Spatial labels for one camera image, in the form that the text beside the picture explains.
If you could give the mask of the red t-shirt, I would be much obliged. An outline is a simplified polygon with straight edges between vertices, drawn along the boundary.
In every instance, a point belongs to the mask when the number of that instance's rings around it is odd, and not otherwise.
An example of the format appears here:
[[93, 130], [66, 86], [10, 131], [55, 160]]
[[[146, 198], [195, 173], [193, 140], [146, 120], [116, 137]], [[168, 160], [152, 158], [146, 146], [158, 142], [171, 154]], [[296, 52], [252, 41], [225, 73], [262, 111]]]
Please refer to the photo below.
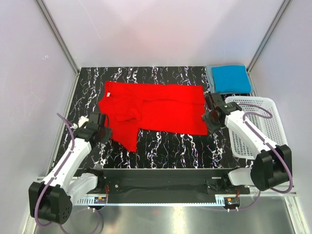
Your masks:
[[98, 103], [107, 114], [112, 140], [136, 152], [140, 129], [207, 135], [202, 119], [205, 98], [201, 85], [136, 84], [107, 81]]

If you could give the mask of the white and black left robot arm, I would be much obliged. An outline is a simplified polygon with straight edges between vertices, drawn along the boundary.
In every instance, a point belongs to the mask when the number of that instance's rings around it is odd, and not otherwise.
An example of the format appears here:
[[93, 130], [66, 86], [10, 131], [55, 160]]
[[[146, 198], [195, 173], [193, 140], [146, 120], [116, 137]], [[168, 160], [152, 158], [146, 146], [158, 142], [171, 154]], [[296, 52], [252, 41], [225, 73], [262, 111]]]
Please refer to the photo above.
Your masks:
[[82, 161], [98, 144], [108, 142], [112, 136], [107, 114], [92, 112], [80, 117], [77, 124], [62, 117], [71, 136], [67, 150], [51, 172], [41, 181], [33, 182], [29, 189], [30, 215], [37, 225], [64, 224], [73, 206], [88, 192], [100, 193], [107, 188], [101, 169], [85, 169], [72, 181]]

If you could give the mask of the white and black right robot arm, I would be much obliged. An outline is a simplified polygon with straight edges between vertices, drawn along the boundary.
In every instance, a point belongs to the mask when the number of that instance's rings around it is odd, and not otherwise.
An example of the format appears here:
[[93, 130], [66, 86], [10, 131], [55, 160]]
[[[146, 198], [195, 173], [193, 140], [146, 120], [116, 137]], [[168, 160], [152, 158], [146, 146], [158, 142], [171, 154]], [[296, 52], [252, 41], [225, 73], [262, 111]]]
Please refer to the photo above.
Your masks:
[[239, 186], [289, 193], [293, 188], [292, 151], [275, 102], [250, 96], [223, 99], [220, 93], [209, 94], [206, 102], [210, 110], [202, 118], [209, 133], [227, 128], [233, 155], [253, 161], [251, 167], [225, 173], [219, 187], [226, 193]]

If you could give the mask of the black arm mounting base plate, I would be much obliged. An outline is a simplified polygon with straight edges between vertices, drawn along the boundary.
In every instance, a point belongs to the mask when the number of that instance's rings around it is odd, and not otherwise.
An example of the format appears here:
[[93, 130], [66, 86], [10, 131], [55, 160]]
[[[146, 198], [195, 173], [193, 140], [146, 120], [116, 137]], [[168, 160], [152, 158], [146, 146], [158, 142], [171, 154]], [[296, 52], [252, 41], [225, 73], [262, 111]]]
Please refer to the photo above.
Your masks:
[[216, 195], [248, 195], [243, 185], [225, 182], [228, 169], [103, 169], [108, 203], [198, 205], [214, 203]]

